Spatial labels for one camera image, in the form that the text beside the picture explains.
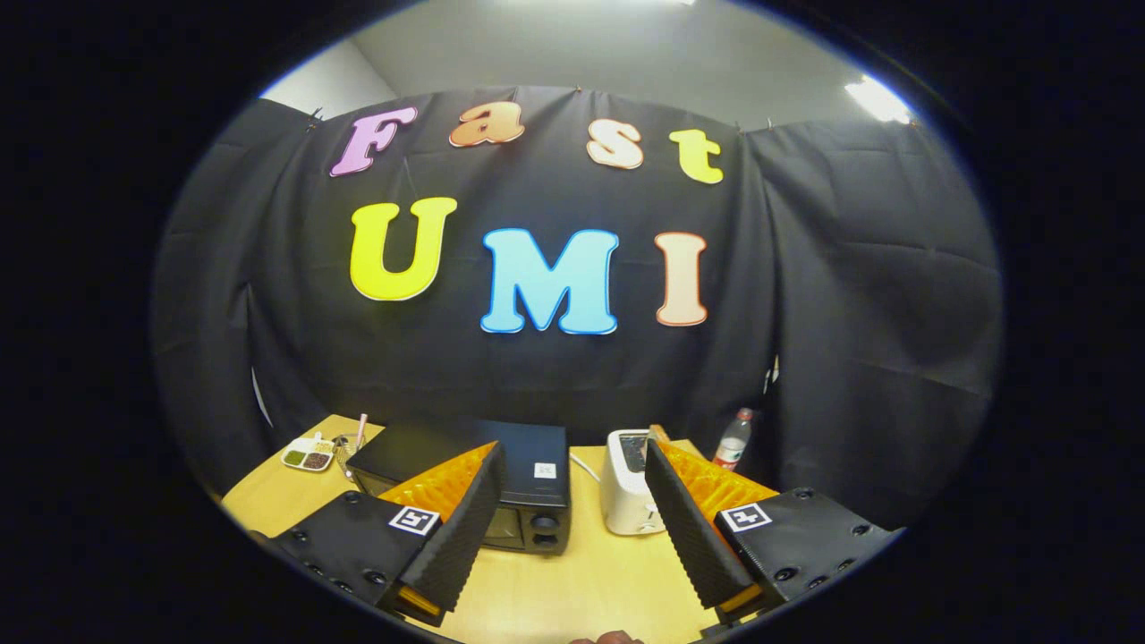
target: table surface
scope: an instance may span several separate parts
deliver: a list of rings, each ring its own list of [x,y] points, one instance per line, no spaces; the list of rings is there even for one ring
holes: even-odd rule
[[[357,421],[330,416],[306,432],[332,439],[356,434]],[[382,431],[366,424],[366,439]],[[673,441],[697,453],[689,441]],[[605,447],[570,447],[599,476]],[[282,451],[254,469],[223,498],[247,529],[276,536],[338,494],[356,489],[337,463],[323,472],[283,465]],[[687,643],[719,620],[700,605],[666,532],[618,536],[605,527],[599,484],[569,465],[572,526],[559,556],[481,548],[469,579],[440,627],[426,630],[468,644],[568,644],[626,630],[648,644]]]

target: peach letter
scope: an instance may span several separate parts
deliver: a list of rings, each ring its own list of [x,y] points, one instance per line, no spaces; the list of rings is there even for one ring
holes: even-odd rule
[[[507,101],[485,103],[465,110],[461,125],[449,135],[455,148],[468,148],[481,143],[505,143],[524,134],[521,125],[521,105]]]
[[[661,233],[656,245],[664,251],[664,306],[656,321],[692,327],[708,320],[708,309],[700,304],[700,253],[708,243],[692,233]]]
[[[643,152],[635,141],[640,132],[627,123],[598,118],[589,124],[589,156],[600,165],[633,170],[643,163]]]

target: blue letter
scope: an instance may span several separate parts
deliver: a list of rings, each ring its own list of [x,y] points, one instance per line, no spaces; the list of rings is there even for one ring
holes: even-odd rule
[[[562,331],[611,333],[616,317],[608,313],[608,260],[619,242],[607,230],[579,230],[550,269],[528,230],[490,230],[484,244],[493,253],[493,283],[481,328],[491,333],[523,329],[524,317],[516,313],[516,293],[521,293],[532,325],[544,331],[568,293],[568,312],[556,322]]]

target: black curtain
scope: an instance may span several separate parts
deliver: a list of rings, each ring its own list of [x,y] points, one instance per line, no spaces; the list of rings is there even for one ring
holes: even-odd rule
[[[459,115],[492,101],[521,105],[524,134],[450,146]],[[330,176],[355,119],[410,105],[417,119],[369,170]],[[317,125],[289,112],[258,101],[231,126],[189,181],[160,254],[160,383],[176,433],[220,493],[327,414],[558,424],[572,445],[662,423],[710,455],[751,407],[768,413],[743,473],[816,487],[895,527],[977,433],[1001,341],[1001,280],[984,212],[924,128],[744,134],[671,108],[538,87],[401,99]],[[637,126],[639,168],[590,159],[586,128],[598,118]],[[693,128],[720,146],[710,163],[721,182],[681,171],[669,133]],[[250,143],[239,154],[228,136]],[[433,284],[406,301],[358,293],[353,212],[401,207],[385,254],[401,270],[417,231],[410,204],[435,196],[458,209]],[[538,331],[527,316],[518,333],[483,331],[492,258],[482,236],[497,228],[529,230],[550,266],[577,230],[615,233],[617,329]],[[702,324],[655,319],[664,260],[653,239],[665,231],[708,244]],[[780,383],[765,396],[776,352]]]

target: white sticker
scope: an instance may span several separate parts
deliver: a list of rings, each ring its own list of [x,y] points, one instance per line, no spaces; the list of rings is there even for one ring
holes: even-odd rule
[[[429,532],[429,528],[437,523],[437,512],[432,510],[423,510],[420,508],[413,508],[406,505],[402,508],[402,511],[389,519],[389,525],[397,529],[404,529],[405,532],[412,532],[413,534],[425,535]]]
[[[555,479],[556,478],[556,463],[534,463],[532,464],[532,478],[535,478],[535,479]]]
[[[743,532],[745,529],[758,528],[759,526],[765,526],[772,523],[772,518],[759,509],[758,503],[749,503],[748,505],[740,505],[739,508],[720,510],[719,513],[724,515],[724,520],[727,521],[732,532]]]

